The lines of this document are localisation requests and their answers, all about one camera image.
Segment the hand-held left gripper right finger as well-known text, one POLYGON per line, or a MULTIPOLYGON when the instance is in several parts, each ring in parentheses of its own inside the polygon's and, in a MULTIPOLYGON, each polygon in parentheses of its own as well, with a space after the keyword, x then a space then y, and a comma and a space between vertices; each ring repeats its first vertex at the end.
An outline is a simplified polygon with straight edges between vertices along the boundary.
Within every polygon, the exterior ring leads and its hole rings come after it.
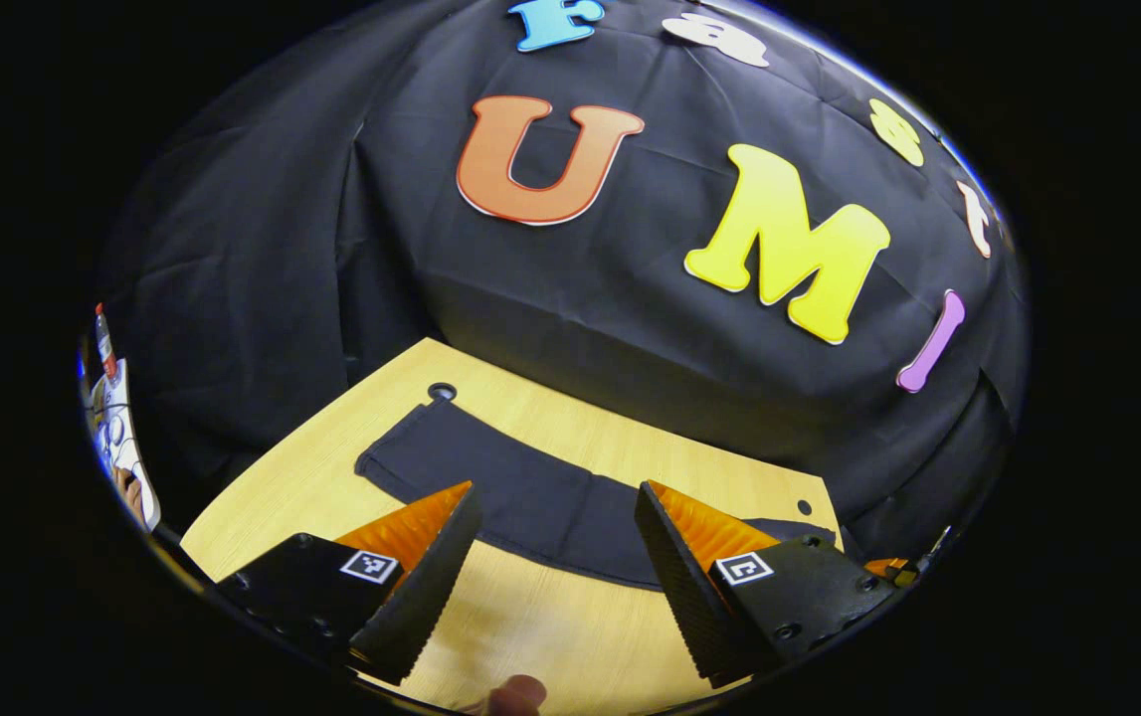
POLYGON ((806 661, 900 599, 812 524, 776 536, 671 486, 640 486, 644 544, 694 667, 714 687, 806 661))

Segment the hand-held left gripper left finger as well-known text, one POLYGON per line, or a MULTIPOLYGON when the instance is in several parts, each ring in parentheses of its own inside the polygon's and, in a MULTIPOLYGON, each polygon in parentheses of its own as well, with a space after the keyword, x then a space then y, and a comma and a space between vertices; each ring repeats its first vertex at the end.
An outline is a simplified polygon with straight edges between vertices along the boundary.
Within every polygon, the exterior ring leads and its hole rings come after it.
POLYGON ((334 540, 289 535, 216 589, 329 670, 398 685, 437 628, 479 527, 479 495, 463 481, 334 540))

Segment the dark blue jeans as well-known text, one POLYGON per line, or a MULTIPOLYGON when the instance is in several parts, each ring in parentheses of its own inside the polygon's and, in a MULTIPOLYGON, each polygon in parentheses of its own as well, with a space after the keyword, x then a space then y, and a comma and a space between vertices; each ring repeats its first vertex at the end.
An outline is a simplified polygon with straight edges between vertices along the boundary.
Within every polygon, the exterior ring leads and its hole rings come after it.
POLYGON ((589 579, 661 589, 636 522, 634 486, 539 451, 455 402, 416 405, 353 471, 403 503, 469 481, 484 544, 589 579))

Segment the white printed banner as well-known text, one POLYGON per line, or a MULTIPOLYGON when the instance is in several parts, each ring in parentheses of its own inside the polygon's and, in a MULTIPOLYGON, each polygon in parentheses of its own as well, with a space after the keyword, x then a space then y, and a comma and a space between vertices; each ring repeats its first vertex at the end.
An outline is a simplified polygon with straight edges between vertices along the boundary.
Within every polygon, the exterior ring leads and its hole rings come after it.
POLYGON ((102 303, 94 308, 94 327, 78 348, 81 410, 102 471, 130 516, 144 532, 161 521, 156 490, 141 459, 130 406, 127 363, 116 353, 102 303))

